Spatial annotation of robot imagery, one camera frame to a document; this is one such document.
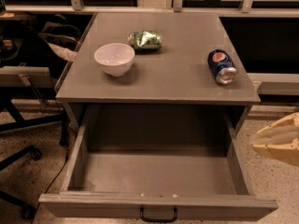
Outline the grey top drawer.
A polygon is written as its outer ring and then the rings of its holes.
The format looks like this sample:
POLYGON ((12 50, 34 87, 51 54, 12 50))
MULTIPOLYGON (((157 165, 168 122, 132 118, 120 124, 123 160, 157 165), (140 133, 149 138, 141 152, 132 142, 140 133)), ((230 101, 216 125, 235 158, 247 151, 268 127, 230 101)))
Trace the grey top drawer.
POLYGON ((275 211, 255 196, 226 108, 88 105, 57 194, 57 217, 256 221, 275 211))

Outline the grey drawer cabinet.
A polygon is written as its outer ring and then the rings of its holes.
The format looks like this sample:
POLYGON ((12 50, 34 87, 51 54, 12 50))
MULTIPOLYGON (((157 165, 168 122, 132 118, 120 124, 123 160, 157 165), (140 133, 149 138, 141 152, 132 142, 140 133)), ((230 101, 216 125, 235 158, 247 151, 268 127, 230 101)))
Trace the grey drawer cabinet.
POLYGON ((79 128, 88 105, 216 105, 241 117, 260 101, 220 18, 200 13, 97 14, 57 98, 79 128), (105 73, 96 50, 129 45, 128 35, 140 30, 161 34, 161 48, 135 50, 131 69, 120 77, 105 73), (207 57, 214 49, 232 58, 238 70, 233 83, 221 85, 212 76, 207 57))

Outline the blue pepsi can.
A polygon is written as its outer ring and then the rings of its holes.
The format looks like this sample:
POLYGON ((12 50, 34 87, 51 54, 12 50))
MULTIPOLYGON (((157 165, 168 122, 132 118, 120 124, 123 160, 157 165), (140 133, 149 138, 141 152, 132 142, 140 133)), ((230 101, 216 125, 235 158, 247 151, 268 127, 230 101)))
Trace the blue pepsi can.
POLYGON ((216 82, 221 85, 233 83, 238 70, 230 55, 222 49, 212 50, 207 57, 207 64, 216 82))

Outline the green crumpled chip bag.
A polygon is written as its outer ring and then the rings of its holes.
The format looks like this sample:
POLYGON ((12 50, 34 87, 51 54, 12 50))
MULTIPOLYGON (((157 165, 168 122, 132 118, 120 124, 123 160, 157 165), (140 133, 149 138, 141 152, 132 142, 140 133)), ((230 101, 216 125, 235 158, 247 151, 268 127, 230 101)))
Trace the green crumpled chip bag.
POLYGON ((129 45, 137 51, 158 50, 162 46, 162 35, 156 31, 140 30, 128 35, 129 45))

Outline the white ceramic bowl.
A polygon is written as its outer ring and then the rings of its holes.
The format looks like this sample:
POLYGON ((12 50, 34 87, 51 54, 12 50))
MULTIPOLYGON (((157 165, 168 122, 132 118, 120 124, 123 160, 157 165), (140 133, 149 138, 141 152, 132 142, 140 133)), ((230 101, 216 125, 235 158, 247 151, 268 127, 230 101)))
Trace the white ceramic bowl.
POLYGON ((120 77, 131 69, 135 51, 126 44, 110 43, 97 49, 93 57, 105 73, 120 77))

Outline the dark jacket on chair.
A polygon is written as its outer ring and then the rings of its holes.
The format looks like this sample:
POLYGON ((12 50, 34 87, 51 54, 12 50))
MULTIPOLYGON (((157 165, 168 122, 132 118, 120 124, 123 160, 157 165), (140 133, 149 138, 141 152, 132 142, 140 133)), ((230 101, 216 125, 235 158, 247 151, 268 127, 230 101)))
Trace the dark jacket on chair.
POLYGON ((45 41, 59 58, 73 62, 77 56, 76 47, 80 44, 81 31, 70 24, 62 14, 55 14, 47 21, 38 36, 45 41))

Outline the grey side desk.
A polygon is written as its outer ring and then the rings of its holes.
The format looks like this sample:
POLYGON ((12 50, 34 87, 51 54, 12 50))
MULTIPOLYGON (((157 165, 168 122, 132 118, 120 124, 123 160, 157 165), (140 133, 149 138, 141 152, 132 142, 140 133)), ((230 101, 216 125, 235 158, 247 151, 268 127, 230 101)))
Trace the grey side desk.
POLYGON ((47 67, 4 66, 0 68, 0 87, 51 88, 55 79, 47 67))

